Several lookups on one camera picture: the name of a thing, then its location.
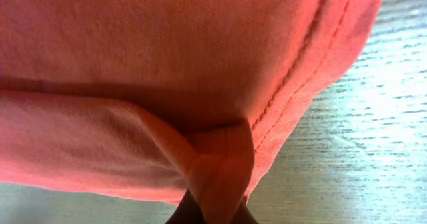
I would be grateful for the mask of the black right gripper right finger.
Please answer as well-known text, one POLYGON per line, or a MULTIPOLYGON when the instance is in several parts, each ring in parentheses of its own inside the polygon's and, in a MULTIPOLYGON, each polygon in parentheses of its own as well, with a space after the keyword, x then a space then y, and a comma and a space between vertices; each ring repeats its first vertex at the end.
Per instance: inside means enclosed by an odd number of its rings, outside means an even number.
POLYGON ((230 221, 230 224, 258 224, 254 216, 247 208, 245 200, 239 204, 237 211, 230 221))

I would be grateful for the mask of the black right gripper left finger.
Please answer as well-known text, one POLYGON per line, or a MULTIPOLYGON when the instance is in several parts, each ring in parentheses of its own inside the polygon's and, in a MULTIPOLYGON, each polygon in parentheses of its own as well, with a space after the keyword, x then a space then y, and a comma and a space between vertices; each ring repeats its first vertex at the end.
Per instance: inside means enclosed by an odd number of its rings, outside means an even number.
POLYGON ((187 190, 173 215, 165 224, 204 224, 201 209, 190 190, 187 190))

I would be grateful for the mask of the orange t-shirt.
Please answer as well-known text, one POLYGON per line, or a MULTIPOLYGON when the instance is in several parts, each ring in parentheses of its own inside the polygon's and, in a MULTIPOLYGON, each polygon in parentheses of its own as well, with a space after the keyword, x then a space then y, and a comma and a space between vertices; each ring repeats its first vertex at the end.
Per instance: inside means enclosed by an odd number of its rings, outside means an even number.
POLYGON ((1 0, 1 181, 230 223, 383 0, 1 0))

